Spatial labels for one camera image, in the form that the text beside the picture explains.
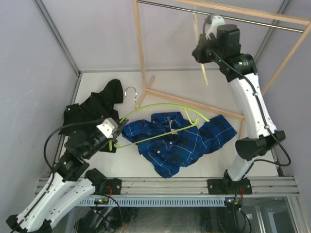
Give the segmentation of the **black shirt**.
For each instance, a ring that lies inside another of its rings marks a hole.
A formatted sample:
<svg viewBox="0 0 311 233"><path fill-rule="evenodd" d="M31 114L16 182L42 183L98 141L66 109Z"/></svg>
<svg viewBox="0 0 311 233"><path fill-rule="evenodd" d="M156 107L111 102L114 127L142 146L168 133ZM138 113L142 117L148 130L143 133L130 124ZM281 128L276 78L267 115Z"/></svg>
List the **black shirt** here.
<svg viewBox="0 0 311 233"><path fill-rule="evenodd" d="M123 103L123 88L118 79L110 80L100 92L92 92L81 104L66 107L63 114L64 125L87 122L103 118L119 119L119 113L114 109L115 104Z"/></svg>

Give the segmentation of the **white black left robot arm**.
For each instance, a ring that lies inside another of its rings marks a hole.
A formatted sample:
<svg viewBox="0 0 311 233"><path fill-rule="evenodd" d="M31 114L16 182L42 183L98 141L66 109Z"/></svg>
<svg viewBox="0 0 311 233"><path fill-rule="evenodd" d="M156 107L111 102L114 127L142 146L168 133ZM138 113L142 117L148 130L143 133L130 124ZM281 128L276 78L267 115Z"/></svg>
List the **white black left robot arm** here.
<svg viewBox="0 0 311 233"><path fill-rule="evenodd" d="M91 121L96 124L93 134L75 130L65 143L65 153L51 168L48 181L34 200L6 223L17 233L50 233L57 223L86 197L107 195L107 177L98 169L89 169L87 162L107 144L116 142L124 127L112 118Z"/></svg>

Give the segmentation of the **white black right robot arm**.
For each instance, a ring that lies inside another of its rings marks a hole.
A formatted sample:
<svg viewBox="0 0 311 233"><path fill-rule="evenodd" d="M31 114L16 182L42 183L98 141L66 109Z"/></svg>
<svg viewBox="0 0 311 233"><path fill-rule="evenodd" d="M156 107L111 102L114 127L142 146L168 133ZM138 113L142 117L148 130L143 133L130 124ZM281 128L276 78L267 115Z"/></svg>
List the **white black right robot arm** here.
<svg viewBox="0 0 311 233"><path fill-rule="evenodd" d="M250 54L241 53L240 30L236 25L223 24L204 28L192 52L198 63L216 63L225 75L240 102L246 121L247 137L235 143L237 156L223 177L223 187L233 194L254 163L286 136L271 120L259 86L256 64Z"/></svg>

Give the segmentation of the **blue plaid shirt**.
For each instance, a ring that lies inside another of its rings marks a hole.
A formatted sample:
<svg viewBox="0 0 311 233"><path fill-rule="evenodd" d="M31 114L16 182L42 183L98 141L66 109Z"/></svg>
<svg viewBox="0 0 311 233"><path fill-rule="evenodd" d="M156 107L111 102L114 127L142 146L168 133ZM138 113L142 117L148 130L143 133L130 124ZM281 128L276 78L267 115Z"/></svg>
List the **blue plaid shirt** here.
<svg viewBox="0 0 311 233"><path fill-rule="evenodd" d="M139 154L163 178L170 178L181 167L188 167L203 155L221 149L236 134L222 115L198 128L191 127L180 112L152 114L150 121L131 122L122 131L122 136L136 143Z"/></svg>

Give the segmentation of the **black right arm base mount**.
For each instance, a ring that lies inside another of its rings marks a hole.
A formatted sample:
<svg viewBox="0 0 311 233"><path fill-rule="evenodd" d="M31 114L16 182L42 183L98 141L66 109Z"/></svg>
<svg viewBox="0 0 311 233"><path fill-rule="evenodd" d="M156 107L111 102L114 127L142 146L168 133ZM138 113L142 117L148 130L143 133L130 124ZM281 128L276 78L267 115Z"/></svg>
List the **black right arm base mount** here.
<svg viewBox="0 0 311 233"><path fill-rule="evenodd" d="M242 191L247 195L253 194L249 179L243 179L236 182L225 181L224 179L208 179L207 187L210 195L229 195L235 194L236 191L238 194L241 194Z"/></svg>

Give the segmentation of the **wooden clothes rack frame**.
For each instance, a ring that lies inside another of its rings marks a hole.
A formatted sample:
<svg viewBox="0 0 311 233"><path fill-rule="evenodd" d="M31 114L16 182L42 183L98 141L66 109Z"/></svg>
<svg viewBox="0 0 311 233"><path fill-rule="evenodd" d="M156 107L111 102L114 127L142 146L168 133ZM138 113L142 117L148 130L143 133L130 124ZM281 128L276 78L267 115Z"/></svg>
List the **wooden clothes rack frame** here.
<svg viewBox="0 0 311 233"><path fill-rule="evenodd" d="M287 57L284 59L282 64L279 66L273 77L270 79L268 84L264 87L262 93L265 94L273 85L273 83L277 80L278 76L281 74L282 70L285 68L289 60L292 58L294 53L297 51L297 49L300 47L302 42L305 40L305 38L308 36L308 34L311 32L311 20L308 18L302 18L302 17L294 17L294 16L288 16L288 15L283 15L281 13L270 13L270 12L265 12L265 11L259 11L259 10L254 10L254 9L248 9L248 8L243 8L243 7L237 7L237 6L232 6L232 5L226 5L226 4L221 4L221 3L214 3L214 2L207 2L203 0L181 0L181 3L185 4L190 4L193 6L200 6L200 7L205 7L209 9L215 9L215 10L221 10L221 11L226 11L226 12L233 12L237 14L242 14L242 15L248 15L248 16L253 16L253 17L260 17L260 18L266 18L266 19L272 19L275 21L284 21L288 23L293 23L293 24L300 24L300 25L306 25L307 28L305 30L298 30L298 29L293 29L293 28L284 28L280 27L274 24L264 24L261 22L257 21L249 21L245 19L237 19L234 18L235 21L242 21L246 23L251 23L251 24L257 24L260 26L266 26L270 28L278 28L278 29L283 29L287 31L295 31L302 33L301 37L298 39L296 44L293 46L291 51L288 53ZM194 102L191 100L187 100L184 98L180 98L177 96L165 94L162 92L158 92L155 90L152 90L150 87L153 84L155 77L152 76L150 81L147 83L146 82L146 68L145 68L145 60L144 60L144 53L143 53L143 42L142 42L142 33L141 33L141 24L140 24L140 16L139 16L139 8L138 4L143 3L143 4L148 4L148 5L155 5L155 6L160 6L160 7L165 7L165 8L172 8L176 10L182 10L182 11L187 11L188 9L186 8L180 8L180 7L175 7L171 5L165 5L165 4L160 4L156 2L151 2L151 1L146 1L146 0L134 0L132 5L133 5L133 10L134 10L134 18L135 18L135 26L136 26L136 33L137 33L137 41L138 41L138 52L139 52L139 61L140 61L140 71L141 71L141 77L142 77L142 82L143 82L143 87L144 91L142 96L140 97L137 107L139 107L142 102L144 101L146 95L153 95L157 96L166 100L173 100L173 101L178 101L182 103L183 105L189 105L192 107L204 109L206 111L210 111L213 113L217 114L223 114L227 117L235 118L241 121L241 127L240 127L240 137L243 137L244 133L244 128L245 128L245 117L241 114L236 114L231 111L227 111L224 109L216 108L210 105Z"/></svg>

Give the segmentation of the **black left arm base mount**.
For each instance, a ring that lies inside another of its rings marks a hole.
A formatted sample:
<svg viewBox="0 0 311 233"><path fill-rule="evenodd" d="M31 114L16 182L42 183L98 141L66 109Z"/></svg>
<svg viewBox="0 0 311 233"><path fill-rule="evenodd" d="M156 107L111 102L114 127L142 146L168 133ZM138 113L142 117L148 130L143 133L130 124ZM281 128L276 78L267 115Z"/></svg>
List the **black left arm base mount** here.
<svg viewBox="0 0 311 233"><path fill-rule="evenodd" d="M107 179L105 183L105 195L119 195L121 193L122 180L118 178Z"/></svg>

